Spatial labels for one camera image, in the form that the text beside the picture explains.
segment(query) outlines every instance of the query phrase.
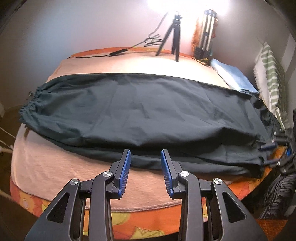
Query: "white wall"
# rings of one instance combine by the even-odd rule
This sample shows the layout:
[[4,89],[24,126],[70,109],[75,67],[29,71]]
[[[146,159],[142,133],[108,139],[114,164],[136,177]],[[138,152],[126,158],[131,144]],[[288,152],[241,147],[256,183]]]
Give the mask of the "white wall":
[[3,117],[4,114],[5,114],[5,110],[4,110],[3,105],[2,105],[1,102],[0,102],[0,116]]
[[[165,10],[153,0],[28,0],[0,35],[0,101],[4,107],[25,103],[29,91],[43,84],[62,59],[73,53],[140,42],[159,23]],[[204,0],[182,1],[181,52],[191,52],[197,9]],[[254,59],[267,41],[281,59],[289,31],[263,0],[219,0],[214,57],[237,66],[252,78]],[[170,14],[158,33],[163,37]],[[170,49],[171,39],[165,45]]]
[[286,81],[288,83],[288,118],[292,125],[293,109],[296,108],[296,69],[294,69],[292,76]]
[[293,36],[289,34],[289,39],[286,45],[286,49],[285,49],[283,58],[281,59],[281,65],[283,66],[283,69],[285,72],[287,71],[291,63],[291,60],[295,51],[295,47],[296,47],[296,42],[293,39]]

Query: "tripod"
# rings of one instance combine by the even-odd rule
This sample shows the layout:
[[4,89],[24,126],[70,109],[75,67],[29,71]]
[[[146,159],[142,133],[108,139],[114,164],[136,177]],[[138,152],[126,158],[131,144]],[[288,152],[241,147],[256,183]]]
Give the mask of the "tripod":
[[165,34],[165,37],[163,38],[163,41],[156,53],[156,56],[158,56],[161,52],[161,49],[165,45],[166,40],[168,39],[171,31],[174,29],[174,36],[173,36],[173,45],[172,45],[172,54],[175,54],[176,50],[176,61],[179,61],[179,54],[180,54],[180,23],[181,23],[181,16],[178,14],[175,14],[175,17],[173,19],[173,23],[168,28],[168,31]]

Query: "white cable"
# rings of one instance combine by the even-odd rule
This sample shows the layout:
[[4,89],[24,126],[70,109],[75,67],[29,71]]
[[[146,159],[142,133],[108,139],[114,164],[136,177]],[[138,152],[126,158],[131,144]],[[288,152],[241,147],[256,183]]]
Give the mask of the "white cable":
[[9,149],[12,149],[9,145],[7,145],[4,141],[0,140],[0,142],[4,145],[6,145]]
[[2,191],[2,190],[0,190],[0,196],[2,196],[2,197],[4,197],[4,198],[6,198],[6,199],[8,199],[8,200],[10,200],[10,201],[12,201],[12,202],[14,202],[12,196],[8,195],[7,193],[5,193],[5,192]]
[[11,135],[9,132],[5,131],[2,127],[0,127],[1,130],[3,130],[6,134],[9,134],[11,137],[13,137],[14,139],[16,139],[16,137],[14,135]]

